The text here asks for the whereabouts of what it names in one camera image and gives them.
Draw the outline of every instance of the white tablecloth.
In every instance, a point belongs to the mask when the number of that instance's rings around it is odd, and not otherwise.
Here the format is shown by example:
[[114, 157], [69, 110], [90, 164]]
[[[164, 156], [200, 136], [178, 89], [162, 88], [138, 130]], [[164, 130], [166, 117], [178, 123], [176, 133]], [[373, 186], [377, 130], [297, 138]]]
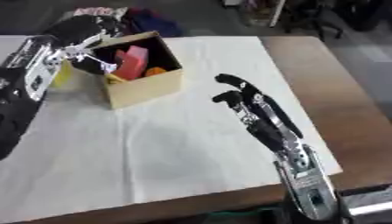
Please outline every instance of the white tablecloth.
[[270, 151], [224, 103], [211, 101], [229, 89], [214, 81], [220, 73], [273, 96], [326, 172], [341, 171], [258, 38], [165, 42], [184, 67], [176, 94], [112, 111], [95, 78], [84, 75], [73, 90], [48, 95], [23, 141], [0, 161], [0, 221], [278, 183]]

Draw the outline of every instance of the robotic hand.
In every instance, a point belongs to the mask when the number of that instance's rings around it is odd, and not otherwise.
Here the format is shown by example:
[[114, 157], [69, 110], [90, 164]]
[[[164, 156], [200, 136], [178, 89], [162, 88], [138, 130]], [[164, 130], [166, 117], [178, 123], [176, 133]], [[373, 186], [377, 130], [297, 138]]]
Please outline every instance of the robotic hand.
[[274, 165], [289, 197], [284, 210], [293, 223], [352, 223], [347, 208], [333, 190], [316, 152], [303, 142], [303, 135], [278, 104], [252, 84], [229, 74], [215, 77], [239, 90], [213, 98], [226, 102], [247, 131], [275, 155]]
[[11, 153], [37, 114], [63, 60], [83, 68], [80, 64], [89, 59], [102, 73], [116, 70], [117, 65], [88, 54], [88, 48], [122, 35], [121, 28], [111, 17], [72, 17], [44, 35], [28, 38], [5, 60], [0, 66], [0, 160]]

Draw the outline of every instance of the open box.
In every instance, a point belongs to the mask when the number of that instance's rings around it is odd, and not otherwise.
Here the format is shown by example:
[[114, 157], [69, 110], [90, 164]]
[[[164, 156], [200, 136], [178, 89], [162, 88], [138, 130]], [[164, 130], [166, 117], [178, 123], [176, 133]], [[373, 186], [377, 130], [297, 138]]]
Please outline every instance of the open box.
[[146, 69], [162, 67], [167, 72], [117, 84], [109, 84], [105, 79], [104, 85], [113, 109], [145, 102], [180, 90], [182, 66], [155, 31], [112, 38], [95, 47], [93, 51], [97, 58], [115, 63], [116, 50], [121, 49], [126, 52], [130, 46], [140, 46], [149, 50]]

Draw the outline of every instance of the table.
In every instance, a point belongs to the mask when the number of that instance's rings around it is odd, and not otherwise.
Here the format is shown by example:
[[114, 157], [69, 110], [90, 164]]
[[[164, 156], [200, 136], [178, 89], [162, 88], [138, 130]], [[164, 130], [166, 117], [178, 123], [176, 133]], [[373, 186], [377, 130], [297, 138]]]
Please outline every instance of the table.
[[[392, 182], [392, 126], [329, 50], [312, 37], [261, 38], [344, 172], [339, 190]], [[62, 215], [31, 223], [132, 223], [252, 207], [280, 200], [281, 185]]]

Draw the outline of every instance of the orange toy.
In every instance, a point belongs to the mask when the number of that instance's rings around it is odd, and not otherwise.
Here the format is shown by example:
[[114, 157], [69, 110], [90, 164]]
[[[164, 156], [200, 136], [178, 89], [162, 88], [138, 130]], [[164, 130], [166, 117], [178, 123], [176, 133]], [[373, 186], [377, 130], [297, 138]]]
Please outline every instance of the orange toy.
[[165, 72], [166, 72], [166, 70], [164, 70], [162, 67], [154, 66], [154, 67], [148, 69], [147, 72], [145, 72], [145, 77], [149, 77], [149, 76], [156, 75], [156, 74], [163, 74]]

